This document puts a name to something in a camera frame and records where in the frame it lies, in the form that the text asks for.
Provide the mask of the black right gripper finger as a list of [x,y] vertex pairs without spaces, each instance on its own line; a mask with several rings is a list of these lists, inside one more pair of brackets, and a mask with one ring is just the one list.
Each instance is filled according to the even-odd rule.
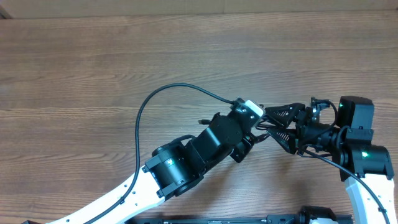
[[296,130],[294,129],[268,129],[272,137],[289,154],[295,154],[296,148]]
[[284,106],[274,106],[265,108],[266,120],[283,128],[288,128],[295,117],[305,109],[302,103],[292,103]]

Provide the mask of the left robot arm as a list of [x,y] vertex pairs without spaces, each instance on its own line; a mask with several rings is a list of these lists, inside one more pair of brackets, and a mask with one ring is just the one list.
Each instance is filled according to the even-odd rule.
[[201,120],[206,129],[197,137],[181,136],[158,147],[138,174],[57,223],[126,223],[185,193],[225,157],[241,162],[254,145],[251,130],[260,118],[244,109]]

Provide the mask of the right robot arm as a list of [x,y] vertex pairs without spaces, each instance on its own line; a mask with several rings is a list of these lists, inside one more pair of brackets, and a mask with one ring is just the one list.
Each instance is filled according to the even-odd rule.
[[372,144],[374,104],[342,96],[339,105],[312,98],[310,106],[267,107],[258,128],[289,154],[336,167],[356,223],[397,223],[394,170],[389,151]]

